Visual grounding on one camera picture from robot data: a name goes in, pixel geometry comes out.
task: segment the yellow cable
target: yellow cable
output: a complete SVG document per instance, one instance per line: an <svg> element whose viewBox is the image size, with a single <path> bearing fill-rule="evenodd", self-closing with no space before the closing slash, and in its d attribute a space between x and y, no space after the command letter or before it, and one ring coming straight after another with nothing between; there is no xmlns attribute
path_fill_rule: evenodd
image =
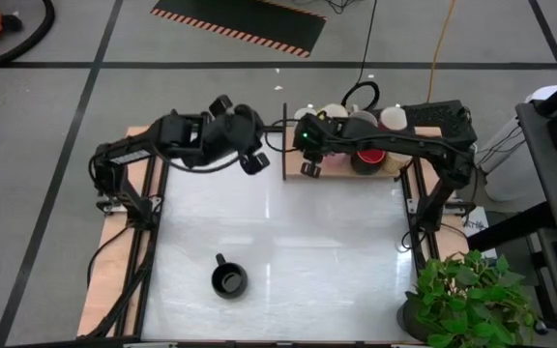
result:
<svg viewBox="0 0 557 348"><path fill-rule="evenodd" d="M449 26L449 21L451 21L451 15L453 14L454 1L451 1L451 7L449 8L449 14L444 20L444 27L442 27L442 35L440 35L440 40L437 42L437 47L435 47L435 54L433 55L433 63L431 63L431 75L429 76L429 91L426 93L426 102L431 99L431 92L433 91L433 76L435 75L435 63L437 62L437 54L440 52L440 47L442 46L442 41L444 40L444 35L446 34L446 28Z"/></svg>

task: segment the hazard stripe mat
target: hazard stripe mat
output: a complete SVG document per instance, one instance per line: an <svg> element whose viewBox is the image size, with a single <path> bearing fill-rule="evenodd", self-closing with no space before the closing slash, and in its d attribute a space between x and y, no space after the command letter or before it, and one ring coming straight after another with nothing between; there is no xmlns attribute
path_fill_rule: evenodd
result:
<svg viewBox="0 0 557 348"><path fill-rule="evenodd" d="M307 58L326 17L265 0L160 0L152 15Z"/></svg>

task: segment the potted plant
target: potted plant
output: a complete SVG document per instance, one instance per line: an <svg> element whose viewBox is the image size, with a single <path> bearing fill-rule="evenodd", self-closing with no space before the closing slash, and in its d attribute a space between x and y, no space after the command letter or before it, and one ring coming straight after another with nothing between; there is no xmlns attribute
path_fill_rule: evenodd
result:
<svg viewBox="0 0 557 348"><path fill-rule="evenodd" d="M434 348L506 347L532 333L535 312L521 292L522 275L504 256L491 264L478 251L444 262L429 259L416 293L406 292L397 313L402 329Z"/></svg>

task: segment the mug handle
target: mug handle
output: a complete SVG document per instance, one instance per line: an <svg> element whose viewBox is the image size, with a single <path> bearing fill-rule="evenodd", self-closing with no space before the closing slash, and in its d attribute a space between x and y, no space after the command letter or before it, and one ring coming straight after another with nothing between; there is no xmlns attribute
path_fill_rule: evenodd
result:
<svg viewBox="0 0 557 348"><path fill-rule="evenodd" d="M225 263L227 263L227 261L224 260L224 256L222 256L221 253L217 254L217 262L219 263L219 266L224 265Z"/></svg>

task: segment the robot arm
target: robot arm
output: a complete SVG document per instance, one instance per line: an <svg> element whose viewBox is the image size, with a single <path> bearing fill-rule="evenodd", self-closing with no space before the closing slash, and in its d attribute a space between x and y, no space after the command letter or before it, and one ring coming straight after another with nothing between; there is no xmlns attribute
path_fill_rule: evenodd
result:
<svg viewBox="0 0 557 348"><path fill-rule="evenodd" d="M244 171L253 175L270 163L266 156L255 152L261 148L263 123L249 106L233 108L227 96L219 97L210 111L198 115L179 115L172 110L160 117L150 128L135 136L98 146L89 161L89 172L95 188L109 198L117 198L128 211L128 220L136 228L149 228L152 223L152 202L142 198L128 180L127 164L159 156L172 166L193 173L194 170L234 152ZM186 167L171 163L182 159Z"/></svg>
<svg viewBox="0 0 557 348"><path fill-rule="evenodd" d="M458 148L444 138L431 138L405 131L380 130L356 118L331 118L326 115L303 116L295 129L293 146L303 152L305 162L301 172L319 177L317 165L330 153L353 154L378 149L429 160L440 180L432 193L419 199L417 224L425 232L439 229L444 204L453 191L470 183L474 154L468 148Z"/></svg>

